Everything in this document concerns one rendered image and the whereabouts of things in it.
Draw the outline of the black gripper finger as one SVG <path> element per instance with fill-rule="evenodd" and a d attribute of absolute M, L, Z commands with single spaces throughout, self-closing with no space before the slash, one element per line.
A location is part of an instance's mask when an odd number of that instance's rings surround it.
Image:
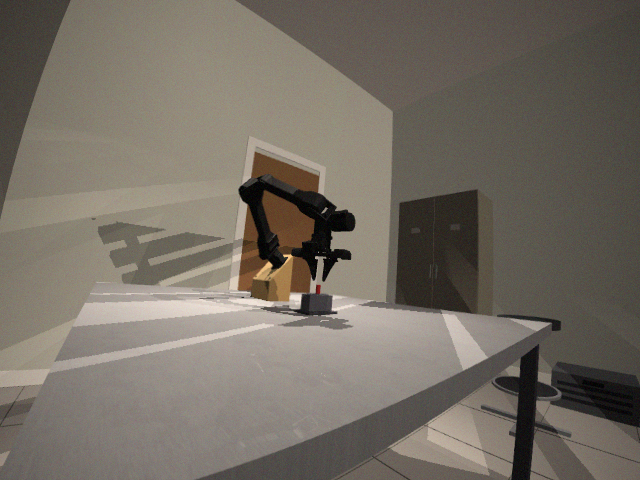
<path fill-rule="evenodd" d="M 306 262 L 308 263 L 309 268 L 310 268 L 310 272 L 311 272 L 311 276 L 312 276 L 312 280 L 315 281 L 316 273 L 317 273 L 318 259 L 313 259 L 313 258 L 303 258 L 303 259 L 306 260 Z"/>
<path fill-rule="evenodd" d="M 322 276 L 322 281 L 325 282 L 330 270 L 332 269 L 333 265 L 335 264 L 335 262 L 338 262 L 338 260 L 334 260 L 334 259 L 323 259 L 324 261 L 324 268 L 323 268 L 323 276 Z"/>

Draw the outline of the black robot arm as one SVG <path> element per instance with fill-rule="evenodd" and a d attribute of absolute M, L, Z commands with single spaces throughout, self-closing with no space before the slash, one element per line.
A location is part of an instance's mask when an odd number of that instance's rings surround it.
<path fill-rule="evenodd" d="M 264 191 L 295 204 L 300 212 L 314 219 L 314 231 L 345 232 L 353 231 L 355 228 L 354 215 L 348 210 L 335 211 L 337 207 L 320 193 L 300 190 L 275 179 L 271 174 L 252 177 L 239 187 L 238 193 L 242 201 L 249 205 L 257 227 L 258 256 L 261 260 L 267 259 L 272 265 L 271 269 L 281 268 L 288 257 L 284 257 L 277 249 L 280 246 L 277 234 L 269 229 L 263 208 Z M 328 209 L 322 213 L 325 208 Z M 319 251 L 327 251 L 325 237 L 316 240 L 316 237 L 312 236 L 310 241 L 302 242 L 303 253 Z"/>

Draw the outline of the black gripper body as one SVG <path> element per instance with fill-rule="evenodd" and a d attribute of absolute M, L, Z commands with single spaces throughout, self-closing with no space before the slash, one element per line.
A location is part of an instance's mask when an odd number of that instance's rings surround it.
<path fill-rule="evenodd" d="M 309 252 L 303 253 L 302 248 L 293 248 L 291 252 L 291 256 L 302 257 L 302 258 L 313 258 L 313 259 L 315 259 L 315 256 L 321 256 L 321 257 L 326 257 L 326 259 L 337 260 L 337 258 L 341 258 L 342 260 L 351 260 L 350 251 L 345 249 L 334 249 L 334 251 L 332 251 L 332 249 L 330 249 L 331 240 L 333 238 L 331 236 L 331 232 L 314 231 L 314 234 L 312 234 L 312 236 L 315 236 L 316 240 L 320 239 L 321 237 L 325 237 L 326 244 L 327 244 L 326 253 L 323 253 L 322 251 L 319 251 L 319 253 L 309 253 Z"/>

